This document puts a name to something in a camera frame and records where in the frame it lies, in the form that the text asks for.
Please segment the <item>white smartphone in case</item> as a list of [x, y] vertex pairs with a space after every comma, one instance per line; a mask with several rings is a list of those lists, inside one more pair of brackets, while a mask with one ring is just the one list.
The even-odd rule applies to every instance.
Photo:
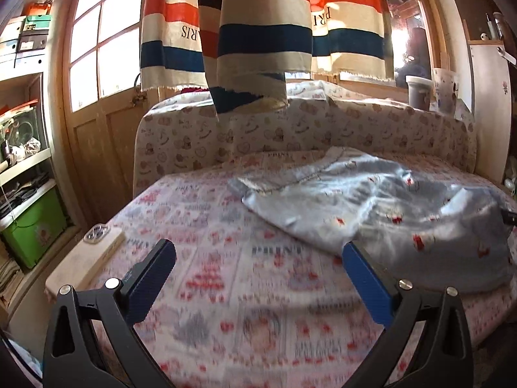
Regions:
[[55, 298], [63, 286], [71, 286], [77, 292], [86, 290], [123, 240], [121, 228], [94, 225], [48, 276], [47, 293]]

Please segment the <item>translucent plastic cup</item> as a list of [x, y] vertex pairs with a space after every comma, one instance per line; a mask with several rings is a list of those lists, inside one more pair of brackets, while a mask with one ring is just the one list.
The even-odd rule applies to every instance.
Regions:
[[454, 116], [458, 99], [458, 74], [444, 68], [434, 68], [432, 73], [437, 109], [447, 116]]

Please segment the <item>white bucket on sill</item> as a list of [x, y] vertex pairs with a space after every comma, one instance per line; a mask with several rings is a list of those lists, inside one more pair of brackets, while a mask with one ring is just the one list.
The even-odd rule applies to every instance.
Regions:
[[427, 78], [407, 75], [409, 105], [416, 110], [429, 111], [433, 81]]

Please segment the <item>light blue Hello Kitty pants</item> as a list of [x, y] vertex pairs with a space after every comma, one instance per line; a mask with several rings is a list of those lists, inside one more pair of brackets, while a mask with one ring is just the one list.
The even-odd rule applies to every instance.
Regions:
[[506, 202], [487, 187], [415, 172], [352, 148], [230, 181], [243, 204], [315, 248], [364, 249], [396, 278], [441, 290], [489, 292], [516, 274]]

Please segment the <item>green storage box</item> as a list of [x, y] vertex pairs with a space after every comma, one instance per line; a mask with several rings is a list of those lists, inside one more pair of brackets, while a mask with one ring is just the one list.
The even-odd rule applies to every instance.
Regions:
[[21, 264], [32, 269], [67, 227], [58, 192], [51, 188], [24, 212], [6, 215], [1, 235]]

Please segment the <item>beige cabinet on right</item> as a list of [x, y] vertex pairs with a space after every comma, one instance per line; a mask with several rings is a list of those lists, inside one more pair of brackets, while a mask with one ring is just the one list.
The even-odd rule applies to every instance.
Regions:
[[500, 184], [510, 145], [512, 88], [504, 46], [489, 41], [470, 42], [473, 71], [477, 157], [475, 173]]

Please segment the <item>white shelf unit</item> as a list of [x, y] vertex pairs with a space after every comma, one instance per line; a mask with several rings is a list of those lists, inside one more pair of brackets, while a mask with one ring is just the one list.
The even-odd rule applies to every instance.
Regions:
[[[1, 220], [24, 212], [51, 188], [59, 190], [44, 113], [44, 50], [1, 50]], [[32, 269], [25, 268], [1, 235], [1, 324], [8, 326], [55, 252], [50, 246]]]

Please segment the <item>teddy bear print headboard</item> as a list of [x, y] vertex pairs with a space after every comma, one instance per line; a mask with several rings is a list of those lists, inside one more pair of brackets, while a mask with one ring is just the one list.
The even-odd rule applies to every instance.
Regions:
[[288, 84], [288, 106], [261, 113], [216, 113], [208, 91], [179, 94], [152, 107], [138, 125], [133, 194], [162, 176], [212, 167], [256, 152], [350, 146], [363, 152], [430, 155], [475, 169], [472, 114], [422, 111], [326, 81]]

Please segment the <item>wooden door with windows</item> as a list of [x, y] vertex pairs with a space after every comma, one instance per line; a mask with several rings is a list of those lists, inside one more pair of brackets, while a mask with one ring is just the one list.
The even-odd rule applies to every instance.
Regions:
[[144, 0], [54, 0], [46, 86], [59, 188], [74, 224], [106, 222], [132, 199]]

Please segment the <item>green box on shelf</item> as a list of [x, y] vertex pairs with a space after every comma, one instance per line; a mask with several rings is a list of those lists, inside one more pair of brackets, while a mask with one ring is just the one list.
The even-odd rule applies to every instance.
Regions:
[[47, 31], [52, 21], [51, 15], [31, 15], [27, 16], [24, 23], [25, 32]]

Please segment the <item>striped hanging towel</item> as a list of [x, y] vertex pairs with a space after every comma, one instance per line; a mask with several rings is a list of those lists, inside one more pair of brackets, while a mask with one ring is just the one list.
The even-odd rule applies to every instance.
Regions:
[[145, 0], [143, 89], [208, 89], [216, 110], [278, 110], [289, 73], [394, 76], [386, 0]]

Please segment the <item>printed pink bed sheet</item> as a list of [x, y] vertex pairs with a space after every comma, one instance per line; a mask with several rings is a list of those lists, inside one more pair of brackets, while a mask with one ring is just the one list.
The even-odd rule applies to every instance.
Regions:
[[[174, 383], [336, 387], [379, 338], [381, 328], [342, 268], [341, 252], [320, 250], [269, 224], [229, 186], [240, 175], [302, 167], [325, 153], [264, 152], [169, 174], [112, 219], [124, 240], [88, 287], [126, 273], [161, 238], [176, 246], [178, 265], [137, 326]], [[491, 188], [507, 209], [516, 208], [489, 181], [439, 158], [384, 159], [433, 178]], [[515, 306], [516, 274], [489, 292], [460, 294], [471, 338], [481, 341]]]

